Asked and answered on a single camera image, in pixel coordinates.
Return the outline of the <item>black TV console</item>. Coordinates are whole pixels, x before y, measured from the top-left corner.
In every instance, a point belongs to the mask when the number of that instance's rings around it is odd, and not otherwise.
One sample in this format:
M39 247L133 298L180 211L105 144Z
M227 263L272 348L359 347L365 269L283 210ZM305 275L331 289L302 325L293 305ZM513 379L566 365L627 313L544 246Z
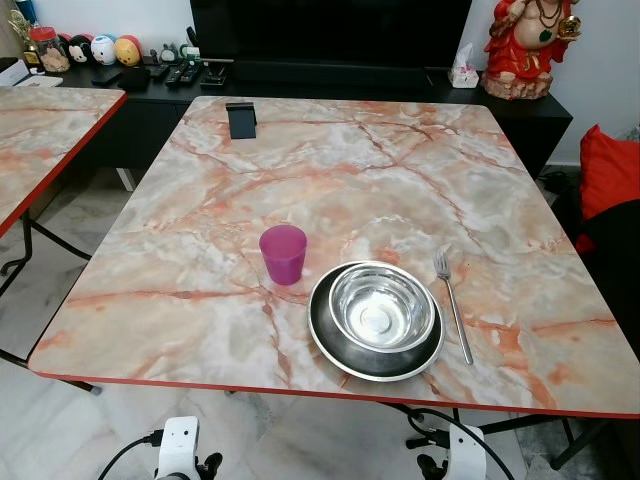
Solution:
M59 86L93 88L90 73L78 70L64 76ZM531 174L538 174L567 131L572 116L553 97L535 101L503 101L480 91L444 90L358 90L356 87L319 87L308 84L233 84L225 95L284 97L284 99L387 100L406 102L457 102L475 104L492 111L507 140ZM93 134L65 166L83 168L146 169L159 154L166 138L177 127L188 106L204 95L197 87L169 88L154 84L146 91L127 93L127 99Z

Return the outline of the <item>yellow round figurine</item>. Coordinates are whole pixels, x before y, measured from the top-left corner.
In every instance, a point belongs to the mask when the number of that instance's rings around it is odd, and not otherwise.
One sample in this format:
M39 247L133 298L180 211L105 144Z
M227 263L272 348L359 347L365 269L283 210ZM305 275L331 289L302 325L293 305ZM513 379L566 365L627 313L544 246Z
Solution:
M140 41L133 35L122 35L116 38L114 44L116 60L123 67L137 67L141 64L142 54Z

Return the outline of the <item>white tissue box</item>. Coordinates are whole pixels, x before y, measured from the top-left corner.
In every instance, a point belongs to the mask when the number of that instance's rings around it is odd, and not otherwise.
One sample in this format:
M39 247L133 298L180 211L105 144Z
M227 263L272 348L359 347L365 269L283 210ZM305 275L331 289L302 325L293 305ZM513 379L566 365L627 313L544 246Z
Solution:
M454 55L452 67L447 72L448 81L454 90L474 90L479 87L480 74L470 63L472 50L474 44L466 44Z

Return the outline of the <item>red lidded glass jar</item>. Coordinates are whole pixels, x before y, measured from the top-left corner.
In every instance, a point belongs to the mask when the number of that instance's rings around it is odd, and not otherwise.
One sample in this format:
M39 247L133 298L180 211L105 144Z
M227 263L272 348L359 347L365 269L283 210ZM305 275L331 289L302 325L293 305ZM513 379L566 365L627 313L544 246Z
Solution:
M70 69L70 59L63 38L52 27L36 26L29 29L40 63L49 73L63 73Z

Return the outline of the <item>round steel plate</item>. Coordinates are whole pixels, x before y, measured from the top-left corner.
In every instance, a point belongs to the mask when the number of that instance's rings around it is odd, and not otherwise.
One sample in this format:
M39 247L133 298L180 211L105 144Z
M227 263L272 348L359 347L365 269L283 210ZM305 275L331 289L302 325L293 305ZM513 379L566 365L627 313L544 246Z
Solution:
M357 346L339 332L328 307L329 289L337 276L338 269L352 262L343 262L335 266L321 276L319 282L312 288L311 296L308 298L308 328L311 330L316 346L335 366L357 378L371 381L398 381L419 375L420 372L428 369L442 347L443 325L438 302L426 289L435 301L436 325L428 335L428 339L420 346L399 353L374 352Z

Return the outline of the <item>steel fork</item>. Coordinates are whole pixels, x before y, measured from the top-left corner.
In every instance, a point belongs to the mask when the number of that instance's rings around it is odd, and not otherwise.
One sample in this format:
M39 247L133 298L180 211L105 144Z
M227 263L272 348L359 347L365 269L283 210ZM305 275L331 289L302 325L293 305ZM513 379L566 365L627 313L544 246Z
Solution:
M448 300L451 302L452 317L454 320L454 326L456 326L458 338L460 338L461 349L463 352L463 360L467 365L474 365L474 353L471 351L470 342L466 335L465 324L460 314L460 308L458 308L458 302L456 296L454 296L454 289L451 280L451 266L448 264L447 251L443 250L435 256L435 269L436 276L445 285L445 291L448 294Z

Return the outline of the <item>red laughing Buddha statue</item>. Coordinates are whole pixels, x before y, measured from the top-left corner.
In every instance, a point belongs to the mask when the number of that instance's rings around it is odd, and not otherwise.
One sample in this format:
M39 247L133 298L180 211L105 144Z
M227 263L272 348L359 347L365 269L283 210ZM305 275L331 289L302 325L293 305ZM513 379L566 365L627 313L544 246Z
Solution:
M513 100L543 99L553 82L553 61L581 33L572 15L580 0L498 0L485 46L488 63L481 86L490 96Z

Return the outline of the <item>red cushion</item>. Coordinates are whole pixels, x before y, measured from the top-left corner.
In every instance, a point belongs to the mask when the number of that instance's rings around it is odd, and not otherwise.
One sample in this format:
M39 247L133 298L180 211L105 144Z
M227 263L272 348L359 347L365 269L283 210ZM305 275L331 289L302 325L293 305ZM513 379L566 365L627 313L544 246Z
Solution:
M626 202L640 200L640 143L613 140L599 125L581 138L582 219Z

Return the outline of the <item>stainless steel bowl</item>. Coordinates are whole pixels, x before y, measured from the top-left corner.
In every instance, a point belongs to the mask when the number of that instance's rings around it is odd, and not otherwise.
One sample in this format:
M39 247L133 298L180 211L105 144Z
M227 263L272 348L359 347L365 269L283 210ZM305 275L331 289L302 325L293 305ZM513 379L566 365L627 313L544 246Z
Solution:
M329 289L335 326L370 351L399 353L424 343L436 325L434 298L420 280L387 262L339 268Z

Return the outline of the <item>purple plastic cup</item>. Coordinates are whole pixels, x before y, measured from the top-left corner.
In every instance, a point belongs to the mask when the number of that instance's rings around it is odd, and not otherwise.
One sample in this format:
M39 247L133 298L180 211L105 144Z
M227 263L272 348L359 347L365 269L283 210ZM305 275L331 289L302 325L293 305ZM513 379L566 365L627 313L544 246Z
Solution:
M278 285L293 285L302 276L307 251L305 232L280 224L261 234L259 247L271 279Z

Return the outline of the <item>marble table with red edge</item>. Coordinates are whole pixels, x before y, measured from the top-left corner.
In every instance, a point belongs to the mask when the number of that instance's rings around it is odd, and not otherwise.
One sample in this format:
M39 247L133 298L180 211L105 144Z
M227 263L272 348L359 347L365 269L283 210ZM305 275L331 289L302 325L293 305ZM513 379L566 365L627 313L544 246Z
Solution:
M0 236L125 99L120 90L0 87Z
M570 238L479 105L255 99L232 140L200 97L125 202L29 367L46 378L639 416L639 365ZM302 276L270 278L275 225L307 237ZM443 305L447 251L474 365L444 320L422 374L379 383L333 365L311 289L343 262L389 262Z

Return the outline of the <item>small black box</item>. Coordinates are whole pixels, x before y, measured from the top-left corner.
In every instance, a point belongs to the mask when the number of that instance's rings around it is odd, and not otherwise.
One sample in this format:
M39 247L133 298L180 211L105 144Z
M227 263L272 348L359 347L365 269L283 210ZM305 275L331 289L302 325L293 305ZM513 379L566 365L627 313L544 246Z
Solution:
M151 82L151 74L147 69L141 67L125 68L116 82L116 87L131 92L146 91Z

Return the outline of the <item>black chair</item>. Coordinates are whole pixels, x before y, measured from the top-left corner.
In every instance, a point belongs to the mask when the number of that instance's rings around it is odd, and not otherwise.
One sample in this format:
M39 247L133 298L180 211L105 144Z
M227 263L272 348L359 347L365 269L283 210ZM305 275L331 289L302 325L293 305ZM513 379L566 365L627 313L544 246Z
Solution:
M628 201L599 212L594 218L582 218L568 229L576 244L589 241L591 247L580 251L581 259L620 324L634 353L639 352L640 337L640 202Z

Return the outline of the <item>white round figurine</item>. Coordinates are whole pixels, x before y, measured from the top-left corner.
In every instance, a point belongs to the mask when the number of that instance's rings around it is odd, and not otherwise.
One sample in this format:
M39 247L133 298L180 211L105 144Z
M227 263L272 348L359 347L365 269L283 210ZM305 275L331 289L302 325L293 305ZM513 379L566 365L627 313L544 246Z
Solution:
M110 67L116 63L115 38L110 35L99 35L93 37L90 45L93 59L97 64Z

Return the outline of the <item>black phone stand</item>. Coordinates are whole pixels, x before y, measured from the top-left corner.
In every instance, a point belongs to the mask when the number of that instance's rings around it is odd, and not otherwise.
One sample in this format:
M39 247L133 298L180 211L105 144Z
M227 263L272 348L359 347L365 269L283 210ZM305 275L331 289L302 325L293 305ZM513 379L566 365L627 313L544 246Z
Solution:
M256 110L253 102L228 102L225 110L232 140L253 140L257 137Z

